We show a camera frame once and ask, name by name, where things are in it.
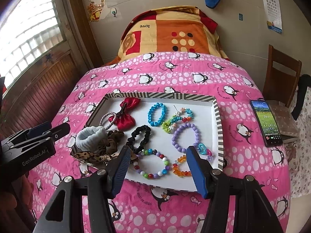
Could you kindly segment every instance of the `red bow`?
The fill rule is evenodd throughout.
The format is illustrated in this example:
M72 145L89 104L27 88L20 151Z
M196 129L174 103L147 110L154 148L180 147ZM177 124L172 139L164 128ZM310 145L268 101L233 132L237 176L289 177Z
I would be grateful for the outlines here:
M136 107L140 103L139 98L127 97L120 103L121 111L117 113L117 120L114 122L118 126L118 130L129 130L135 126L135 119L127 112ZM109 117L109 121L113 121L114 116Z

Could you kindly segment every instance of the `bracelet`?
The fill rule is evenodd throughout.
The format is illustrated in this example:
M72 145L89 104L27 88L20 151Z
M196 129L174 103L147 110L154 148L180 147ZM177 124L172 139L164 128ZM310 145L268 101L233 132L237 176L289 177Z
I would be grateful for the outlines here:
M162 107L162 115L161 117L158 119L157 122L152 122L151 121L151 117L152 117L152 113L155 109L158 109L159 107ZM156 103L154 106L152 106L150 108L150 110L148 111L148 123L151 125L151 126L160 126L164 119L165 119L165 111L166 111L166 106L163 104L163 103Z
M140 145L138 148L135 148L134 149L134 142L135 142L135 137L137 135L139 135L140 132L142 131L146 131L145 132L145 137L144 139L140 142ZM151 133L151 128L147 125L143 125L143 126L140 126L140 127L137 127L133 132L132 132L132 137L129 137L128 138L128 141L126 142L125 145L129 146L130 149L135 153L135 154L138 154L140 151L144 150L145 148L145 144L147 144L149 142L149 136L150 136L150 133Z
M103 115L103 117L101 118L100 122L99 122L99 125L102 126L102 122L103 120L109 116L109 115L114 115L114 118L113 120L111 121L111 123L105 127L105 130L108 130L111 128L111 126L114 124L114 122L117 120L117 114L115 112L108 112L107 114Z
M180 114L183 113L187 113L188 116L187 117L180 117ZM162 123L162 129L166 132L166 133L171 133L172 130L174 130L174 128L177 127L176 122L178 121L183 121L185 122L189 122L191 119L193 119L193 113L190 109L184 109L181 108L180 111L177 111L172 117L171 119L165 121L164 123Z
M148 174L145 171L142 171L139 168L138 162L135 161L133 163L135 170L142 176L144 176L146 179L157 179L158 177L162 176L163 174L167 174L168 171L170 170L170 166L169 166L169 160L167 159L167 157L165 157L163 154L161 154L160 152L158 152L157 150L145 150L145 151L141 151L139 155L137 155L139 158L141 158L142 156L146 156L146 155L156 155L158 156L160 159L162 159L162 161L164 162L165 165L165 169L163 169L162 171L159 171L158 173L155 174Z
M186 161L186 159L187 159L186 155L183 155L177 160L175 160L175 163L173 164L173 174L176 174L178 177L191 176L190 171L180 171L178 169L178 165Z
M198 130L198 128L195 126L194 123L184 123L182 125L179 126L179 128L174 132L174 135L172 137L172 145L177 149L177 151L179 152L186 152L186 148L182 148L177 142L176 139L179 135L179 133L184 129L184 128L188 128L191 127L194 131L195 131L195 143L193 143L193 146L195 148L198 147L199 143L200 143L200 131Z
M206 148L206 146L203 144L203 143L200 143L200 144L198 144L198 152L200 153L200 154L202 154L202 155L207 155L207 160L209 161L209 162L211 162L212 161L212 156L213 156L213 154L212 154L212 152L210 151L210 149L208 149L208 148Z

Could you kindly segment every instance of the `black scrunchie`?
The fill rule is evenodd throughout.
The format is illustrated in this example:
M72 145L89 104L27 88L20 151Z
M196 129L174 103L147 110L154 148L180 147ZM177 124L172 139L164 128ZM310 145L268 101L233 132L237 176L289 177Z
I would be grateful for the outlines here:
M133 144L135 142L135 137L139 135L140 132L146 131L145 132L145 137L144 139L140 142L140 145L138 148L134 148ZM140 127L137 127L133 132L132 132L132 137L128 138L128 141L126 142L125 145L127 145L135 154L138 154L145 148L145 144L149 142L149 136L151 134L151 128L147 125L143 125Z

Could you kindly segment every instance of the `blue gripper pad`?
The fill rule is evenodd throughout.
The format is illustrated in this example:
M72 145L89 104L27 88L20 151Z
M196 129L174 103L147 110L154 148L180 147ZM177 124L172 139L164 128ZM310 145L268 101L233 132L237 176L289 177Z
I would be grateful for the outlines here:
M121 162L119 163L118 169L114 175L113 183L112 183L112 190L111 193L115 197L122 188L122 184L128 170L128 167L131 162L131 150L128 148L125 152L125 155Z
M206 178L204 173L200 169L199 162L197 161L198 158L195 157L194 153L199 158L199 160L202 160L195 149L193 152L192 150L190 150L190 147L188 147L186 151L187 163L190 168L194 184L197 188L197 192L202 195L204 199L207 199L208 191L206 189Z

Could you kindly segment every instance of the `smartphone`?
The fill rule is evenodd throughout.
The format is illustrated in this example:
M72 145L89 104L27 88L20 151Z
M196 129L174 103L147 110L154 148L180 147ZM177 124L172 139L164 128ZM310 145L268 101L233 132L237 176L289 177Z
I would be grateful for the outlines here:
M268 104L262 100L252 100L251 106L259 123L265 145L272 147L283 144L279 128Z

